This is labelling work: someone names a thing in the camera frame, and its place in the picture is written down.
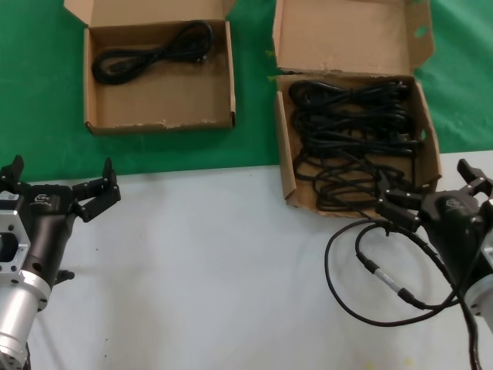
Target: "cardboard flap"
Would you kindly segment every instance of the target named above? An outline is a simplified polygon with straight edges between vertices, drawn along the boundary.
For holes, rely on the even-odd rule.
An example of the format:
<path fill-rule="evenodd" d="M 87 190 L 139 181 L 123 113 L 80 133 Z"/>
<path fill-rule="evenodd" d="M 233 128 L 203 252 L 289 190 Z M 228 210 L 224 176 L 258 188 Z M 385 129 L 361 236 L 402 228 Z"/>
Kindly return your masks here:
<path fill-rule="evenodd" d="M 92 8 L 95 0 L 64 0 L 63 5 L 65 8 L 89 25 L 92 18 Z"/>
<path fill-rule="evenodd" d="M 89 27 L 223 20 L 235 0 L 65 0 Z"/>
<path fill-rule="evenodd" d="M 277 65 L 403 75 L 434 51 L 429 0 L 277 0 Z"/>
<path fill-rule="evenodd" d="M 438 180 L 441 178 L 441 163 L 440 163 L 440 147 L 438 145 L 437 132 L 433 126 L 430 116 L 430 110 L 424 97 L 423 87 L 416 82 L 414 91 L 417 98 L 414 100 L 421 102 L 421 109 L 415 109 L 415 120 L 418 123 L 418 132 L 421 131 L 421 139 L 423 147 L 420 156 L 418 157 L 419 166 L 421 168 L 421 184 L 429 184 L 430 191 L 436 189 Z"/>
<path fill-rule="evenodd" d="M 283 93 L 278 91 L 275 103 L 277 144 L 279 146 L 280 178 L 283 184 L 284 199 L 288 200 L 296 190 L 293 174 L 291 147 L 287 134 L 286 113 L 284 112 Z"/>

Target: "white table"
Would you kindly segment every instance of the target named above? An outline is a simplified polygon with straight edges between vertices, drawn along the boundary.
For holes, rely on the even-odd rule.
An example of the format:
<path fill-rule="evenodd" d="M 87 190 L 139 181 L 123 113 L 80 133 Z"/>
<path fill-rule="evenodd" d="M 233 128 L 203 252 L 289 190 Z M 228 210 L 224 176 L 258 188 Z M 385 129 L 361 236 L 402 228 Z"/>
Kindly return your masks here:
<path fill-rule="evenodd" d="M 493 152 L 443 155 L 441 189 L 456 189 L 467 158 L 493 176 Z M 34 370 L 447 370 L 468 369 L 460 308 L 404 328 L 346 314 L 324 277 L 324 248 L 349 220 L 288 207 L 277 166 L 120 177 L 122 202 L 76 221 L 63 268 L 34 323 Z M 354 256 L 356 231 L 330 266 L 341 297 L 370 318 L 409 308 Z M 403 237 L 375 231 L 364 249 L 426 302 L 449 287 Z M 493 367 L 482 319 L 480 354 Z"/>

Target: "cardboard box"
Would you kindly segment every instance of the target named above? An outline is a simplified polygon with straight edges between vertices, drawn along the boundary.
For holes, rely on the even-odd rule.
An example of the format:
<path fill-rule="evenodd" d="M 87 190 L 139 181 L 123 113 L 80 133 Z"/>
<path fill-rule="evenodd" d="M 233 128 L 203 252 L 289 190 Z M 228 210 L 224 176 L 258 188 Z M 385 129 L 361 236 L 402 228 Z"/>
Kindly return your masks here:
<path fill-rule="evenodd" d="M 416 184 L 428 191 L 436 189 L 441 178 L 438 139 L 423 89 L 412 76 L 434 52 L 428 0 L 277 0 L 273 42 L 279 68 L 303 73 L 277 80 L 280 172 L 288 204 L 323 215 L 360 217 L 355 212 L 319 211 L 311 182 L 294 176 L 293 159 L 301 142 L 290 122 L 295 107 L 288 89 L 294 81 L 306 79 L 343 87 L 404 80 L 411 87 L 405 104 L 423 139 L 415 164 Z M 372 160 L 389 163 L 388 157 Z M 392 158 L 391 162 L 411 178 L 409 159 Z"/>
<path fill-rule="evenodd" d="M 229 128 L 235 123 L 230 24 L 234 0 L 65 0 L 87 24 L 84 35 L 84 113 L 95 135 L 171 129 Z M 157 62 L 119 86 L 97 83 L 94 58 L 113 48 L 166 44 L 188 21 L 203 19 L 214 31 L 204 63 Z"/>

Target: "power cord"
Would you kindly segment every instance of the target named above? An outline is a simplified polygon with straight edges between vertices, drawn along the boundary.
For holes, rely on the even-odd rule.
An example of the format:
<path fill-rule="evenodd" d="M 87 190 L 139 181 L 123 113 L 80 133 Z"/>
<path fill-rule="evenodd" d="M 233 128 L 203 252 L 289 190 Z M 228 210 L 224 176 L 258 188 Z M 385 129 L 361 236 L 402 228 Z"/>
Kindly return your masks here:
<path fill-rule="evenodd" d="M 290 98 L 297 106 L 291 123 L 302 143 L 293 161 L 294 175 L 312 183 L 319 210 L 356 211 L 364 216 L 362 210 L 375 207 L 379 171 L 393 187 L 420 191 L 415 186 L 414 165 L 421 142 L 414 139 L 413 119 L 403 107 L 408 93 L 409 88 L 398 80 L 359 89 L 319 81 L 290 86 Z M 411 181 L 401 169 L 375 163 L 374 155 L 408 158 Z"/>
<path fill-rule="evenodd" d="M 31 352 L 29 351 L 29 345 L 27 342 L 25 343 L 25 350 L 28 352 L 28 357 L 25 360 L 22 370 L 31 370 Z"/>
<path fill-rule="evenodd" d="M 343 302 L 343 300 L 340 298 L 340 296 L 336 292 L 334 284 L 332 283 L 332 280 L 330 278 L 330 270 L 329 270 L 330 249 L 332 248 L 334 241 L 341 234 L 345 233 L 346 231 L 350 230 L 353 227 L 357 227 L 357 226 L 360 226 L 363 224 L 371 224 L 371 225 L 368 227 L 365 227 L 357 235 L 356 242 L 355 242 L 355 250 L 356 250 L 356 256 L 357 256 L 358 260 L 365 266 L 365 268 L 367 270 L 369 270 L 369 272 L 374 274 L 376 277 L 381 279 L 387 286 L 389 286 L 397 294 L 397 296 L 400 297 L 403 301 L 405 301 L 406 303 L 411 304 L 414 307 L 419 308 L 421 310 L 430 310 L 428 313 L 423 314 L 421 316 L 417 316 L 415 318 L 409 318 L 409 319 L 400 320 L 400 321 L 390 321 L 390 322 L 375 321 L 375 320 L 371 320 L 369 318 L 365 318 L 364 316 L 351 310 Z M 397 233 L 397 234 L 402 234 L 402 235 L 408 237 L 433 261 L 433 263 L 437 266 L 437 268 L 445 276 L 448 283 L 452 287 L 452 292 L 447 296 L 447 298 L 441 304 L 425 304 L 425 303 L 419 301 L 417 298 L 414 297 L 414 295 L 410 291 L 408 291 L 405 288 L 401 288 L 397 284 L 395 284 L 383 271 L 381 271 L 380 267 L 377 264 L 375 264 L 372 260 L 368 259 L 361 252 L 361 249 L 360 249 L 361 238 L 368 231 L 376 229 L 376 228 L 385 229 L 385 233 L 387 236 L 390 233 Z M 440 258 L 438 258 L 436 253 L 433 252 L 433 250 L 428 246 L 428 244 L 424 240 L 422 240 L 417 234 L 412 233 L 412 232 L 408 231 L 407 229 L 404 229 L 403 227 L 399 227 L 398 225 L 395 225 L 388 220 L 378 220 L 378 219 L 370 218 L 369 216 L 367 216 L 366 220 L 359 220 L 357 222 L 354 222 L 352 224 L 347 225 L 346 227 L 343 227 L 337 233 L 335 233 L 332 236 L 332 238 L 329 240 L 327 247 L 325 249 L 325 254 L 324 254 L 325 278 L 327 279 L 327 284 L 329 286 L 329 289 L 332 292 L 332 295 L 336 299 L 337 303 L 349 315 L 351 315 L 352 317 L 356 318 L 359 321 L 365 322 L 366 324 L 378 326 L 378 327 L 382 327 L 382 328 L 393 328 L 393 327 L 397 327 L 397 326 L 414 324 L 414 323 L 417 323 L 419 321 L 424 321 L 424 320 L 427 320 L 429 318 L 432 318 L 432 317 L 438 315 L 445 308 L 449 308 L 449 307 L 454 306 L 457 303 L 459 303 L 461 308 L 462 308 L 462 312 L 464 314 L 464 319 L 466 321 L 466 325 L 468 326 L 469 362 L 471 363 L 471 369 L 472 370 L 481 370 L 481 364 L 480 364 L 479 356 L 478 356 L 478 326 L 476 324 L 474 316 L 469 311 L 468 306 L 464 302 L 464 297 L 459 293 L 459 291 L 464 286 L 466 281 L 470 278 L 471 273 L 474 270 L 474 267 L 475 267 L 476 262 L 479 259 L 480 255 L 481 255 L 481 248 L 478 248 L 474 258 L 471 261 L 470 266 L 467 269 L 467 272 L 464 274 L 464 277 L 460 280 L 460 282 L 457 285 L 454 285 L 451 282 L 451 278 L 450 278 L 448 272 L 446 271 L 445 266 L 441 262 Z"/>
<path fill-rule="evenodd" d="M 212 48 L 213 30 L 204 21 L 192 21 L 159 48 L 148 50 L 111 49 L 99 54 L 92 64 L 96 81 L 106 85 L 120 85 L 135 79 L 159 60 L 201 62 Z M 110 59 L 117 60 L 108 64 Z"/>

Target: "green tablecloth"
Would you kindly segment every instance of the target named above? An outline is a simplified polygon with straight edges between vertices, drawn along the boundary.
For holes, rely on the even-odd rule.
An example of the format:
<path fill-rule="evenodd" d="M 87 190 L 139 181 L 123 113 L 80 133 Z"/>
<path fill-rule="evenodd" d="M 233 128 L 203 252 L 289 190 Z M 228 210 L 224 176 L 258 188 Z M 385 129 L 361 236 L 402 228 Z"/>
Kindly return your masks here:
<path fill-rule="evenodd" d="M 233 130 L 94 137 L 82 121 L 82 30 L 62 0 L 0 0 L 0 164 L 25 158 L 25 180 L 278 162 L 273 118 L 275 0 L 237 0 L 230 15 Z M 437 53 L 417 72 L 441 152 L 493 149 L 493 2 L 432 0 Z"/>

